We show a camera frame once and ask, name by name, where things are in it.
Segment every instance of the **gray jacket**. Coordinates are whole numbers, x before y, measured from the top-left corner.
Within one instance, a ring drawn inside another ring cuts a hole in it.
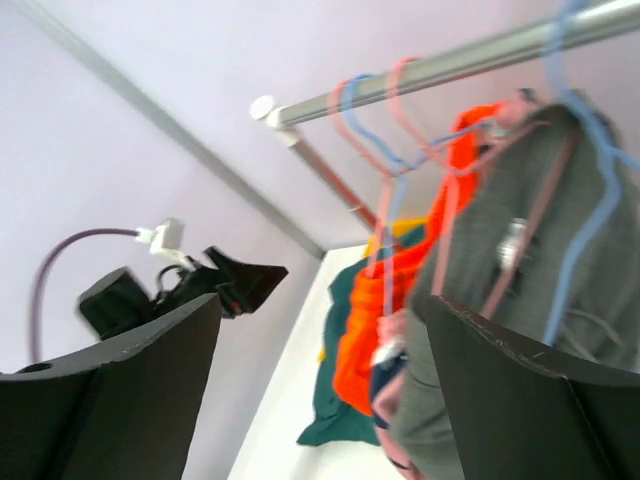
[[[443,295],[474,311],[480,311],[495,280],[496,249],[509,224],[528,216],[558,149],[579,127],[562,105],[545,107],[527,119],[532,120],[548,120],[552,126],[534,130],[502,153],[456,221]],[[502,298],[493,321],[542,339],[564,253],[604,193],[596,163],[596,150],[583,134],[537,229],[537,242],[520,265],[519,283]],[[630,370],[640,336],[640,227],[635,188],[617,168],[622,199],[574,270],[570,309],[555,347]],[[409,362],[391,433],[426,476],[455,480],[464,476],[424,325],[434,314],[424,300],[436,256],[430,254],[410,299]]]

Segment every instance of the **clothes hanger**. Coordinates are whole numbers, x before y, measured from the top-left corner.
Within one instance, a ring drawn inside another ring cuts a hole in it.
[[[530,126],[530,128],[521,129],[519,132],[513,133],[507,140],[497,140],[497,142],[494,142],[495,145],[491,150],[483,154],[475,162],[464,169],[459,169],[453,165],[450,165],[443,155],[443,149],[438,148],[438,146],[444,145],[446,142],[457,139],[458,137],[466,135],[471,131],[485,128],[492,119],[479,122],[478,124],[472,125],[465,130],[456,132],[452,135],[441,137],[430,143],[427,138],[420,132],[420,129],[415,127],[414,124],[409,120],[409,117],[405,114],[404,109],[402,108],[400,97],[398,96],[398,85],[400,83],[400,78],[402,76],[404,67],[406,66],[406,64],[419,59],[420,57],[406,57],[401,59],[394,65],[389,75],[388,98],[391,113],[394,115],[400,126],[404,128],[404,130],[409,135],[411,135],[411,137],[413,137],[413,139],[418,143],[420,148],[425,153],[426,157],[430,157],[435,160],[436,163],[438,163],[438,165],[445,171],[447,198],[445,204],[442,235],[440,238],[440,247],[438,248],[436,269],[431,290],[432,295],[442,295],[447,263],[449,259],[449,251],[451,247],[451,239],[453,235],[453,225],[455,222],[456,210],[459,201],[459,184],[457,177],[468,175],[469,173],[472,173],[476,170],[485,169],[485,167],[488,166],[489,163],[500,152],[502,152],[505,148],[512,145],[518,139],[529,133],[529,131],[535,128],[538,124],[533,124]]]
[[[362,74],[354,77],[348,83],[343,96],[342,106],[345,119],[351,126],[351,128],[358,134],[370,140],[382,155],[387,159],[390,170],[389,174],[385,176],[389,182],[389,192],[391,195],[385,196],[384,201],[386,205],[381,203],[381,215],[387,214],[385,220],[385,226],[382,229],[381,238],[383,244],[384,255],[384,288],[383,295],[385,301],[383,302],[383,315],[390,316],[393,313],[393,251],[391,249],[390,232],[395,220],[398,216],[402,201],[406,196],[408,190],[408,181],[406,179],[406,173],[414,170],[419,166],[420,162],[414,162],[413,164],[405,161],[389,147],[389,145],[382,140],[379,136],[365,129],[358,121],[355,112],[353,110],[353,97],[355,96],[358,84],[373,75]],[[395,180],[395,191],[393,191],[393,181]]]
[[[562,260],[558,274],[558,285],[543,338],[543,343],[550,346],[557,339],[562,317],[568,306],[569,287],[576,263],[620,202],[622,193],[620,181],[614,170],[615,161],[619,160],[634,170],[640,169],[640,164],[635,159],[613,144],[606,127],[591,108],[569,89],[565,79],[562,57],[563,40],[571,27],[573,18],[579,10],[585,7],[585,4],[584,0],[568,0],[560,9],[548,42],[544,47],[543,65],[554,94],[580,120],[590,140],[596,146],[598,170],[605,183],[605,193],[591,216],[572,239]]]
[[[374,229],[374,237],[372,243],[371,253],[369,255],[369,260],[367,262],[366,274],[367,276],[371,276],[373,274],[373,268],[375,265],[375,261],[377,258],[378,250],[380,249],[380,245],[382,244],[383,237],[383,229],[386,224],[386,217],[388,211],[388,205],[390,203],[391,195],[393,192],[393,175],[394,173],[385,167],[368,149],[365,145],[360,142],[349,130],[347,125],[344,123],[342,116],[339,114],[340,106],[342,106],[342,110],[345,109],[345,106],[341,105],[341,96],[345,86],[349,83],[349,80],[345,80],[340,82],[329,95],[328,102],[328,110],[329,110],[329,118],[331,119],[336,131],[345,139],[355,150],[360,154],[362,158],[364,158],[369,165],[371,165],[375,170],[377,170],[382,177],[382,190],[380,195],[379,207],[378,207],[378,215],[376,218],[376,225]],[[397,250],[402,250],[401,244],[397,241],[397,239],[392,238],[392,242],[394,247]]]

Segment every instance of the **white ceiling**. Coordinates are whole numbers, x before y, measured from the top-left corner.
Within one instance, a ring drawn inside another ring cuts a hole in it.
[[[319,243],[336,245],[360,241],[366,231],[294,154],[249,118],[251,102],[264,94],[283,104],[302,101],[358,73],[386,70],[401,57],[429,56],[539,20],[560,2],[48,0],[46,5]],[[637,50],[639,39],[627,35],[568,54],[570,79],[617,120],[633,153],[640,152],[634,121],[640,67],[625,58]],[[425,131],[437,136],[461,110],[519,87],[548,90],[539,61],[404,100]],[[364,107],[358,114],[399,153],[416,155],[416,146],[393,124],[385,105]],[[376,175],[330,122],[316,120],[303,131],[375,208]],[[424,214],[439,179],[429,167],[413,175],[403,216]]]

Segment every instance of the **orange clothing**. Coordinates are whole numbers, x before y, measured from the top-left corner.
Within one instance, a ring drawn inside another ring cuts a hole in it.
[[[460,131],[496,113],[499,105],[479,106],[460,115],[455,131]],[[449,162],[457,168],[464,168],[476,159],[476,132],[469,132],[452,142],[449,148]],[[459,189],[457,212],[464,209],[473,198],[479,184],[479,173],[472,172],[457,177]],[[443,182],[438,196],[428,213],[425,226],[425,240],[393,256],[393,311],[404,305],[405,297],[411,290],[417,273],[427,254],[440,237],[447,198],[447,185]],[[374,274],[367,277],[362,270],[355,279],[351,293],[351,314],[347,321],[347,332],[340,339],[336,373],[333,388],[337,395],[358,411],[372,415],[369,401],[371,378],[371,357],[378,346],[378,318],[382,316],[384,301],[384,262],[375,264]]]

